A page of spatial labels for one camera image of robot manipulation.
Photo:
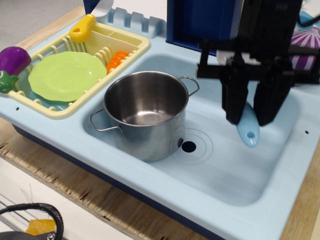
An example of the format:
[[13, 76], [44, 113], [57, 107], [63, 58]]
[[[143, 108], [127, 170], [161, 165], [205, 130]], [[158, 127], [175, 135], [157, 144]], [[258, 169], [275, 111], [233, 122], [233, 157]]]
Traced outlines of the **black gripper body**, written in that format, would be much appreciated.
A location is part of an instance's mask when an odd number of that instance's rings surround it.
[[[287, 74], [292, 74], [293, 81], [301, 84], [319, 84], [320, 83], [320, 50], [306, 46], [298, 46], [289, 44], [284, 54], [273, 54], [267, 49], [266, 45], [258, 44], [265, 53], [255, 53], [250, 50], [247, 42], [241, 39], [229, 39], [222, 41], [211, 41], [205, 39], [200, 43], [201, 56], [200, 63], [197, 65], [197, 76], [200, 78], [220, 79], [230, 74], [235, 69], [244, 69], [253, 77], [254, 81], [266, 78], [267, 75], [275, 73], [279, 70]], [[231, 63], [224, 65], [209, 65], [208, 57], [211, 50], [232, 52], [233, 56], [227, 58], [231, 62], [235, 62], [235, 66]], [[285, 70], [281, 66], [280, 61], [291, 62], [290, 57], [307, 57], [312, 58], [310, 69], [304, 70], [298, 66]]]

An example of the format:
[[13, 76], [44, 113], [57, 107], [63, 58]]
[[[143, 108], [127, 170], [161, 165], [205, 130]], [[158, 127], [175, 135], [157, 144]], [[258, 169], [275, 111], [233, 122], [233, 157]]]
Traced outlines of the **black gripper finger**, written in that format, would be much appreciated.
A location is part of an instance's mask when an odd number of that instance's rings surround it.
[[256, 87], [253, 110], [260, 126], [271, 123], [287, 98], [294, 81], [290, 62], [272, 66]]
[[220, 82], [222, 108], [226, 113], [226, 119], [237, 125], [243, 115], [249, 83], [249, 74], [242, 56], [233, 56], [227, 60]]

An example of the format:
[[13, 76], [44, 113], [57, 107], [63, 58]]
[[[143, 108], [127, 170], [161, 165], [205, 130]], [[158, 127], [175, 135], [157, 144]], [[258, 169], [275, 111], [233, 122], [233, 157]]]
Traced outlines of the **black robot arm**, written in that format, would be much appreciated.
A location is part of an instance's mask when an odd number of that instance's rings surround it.
[[320, 51], [291, 44], [301, 6], [300, 0], [246, 0], [236, 38], [199, 44], [197, 76], [220, 80], [231, 124], [243, 116], [249, 81], [258, 82], [253, 110], [260, 126], [274, 120], [294, 84], [319, 84]]

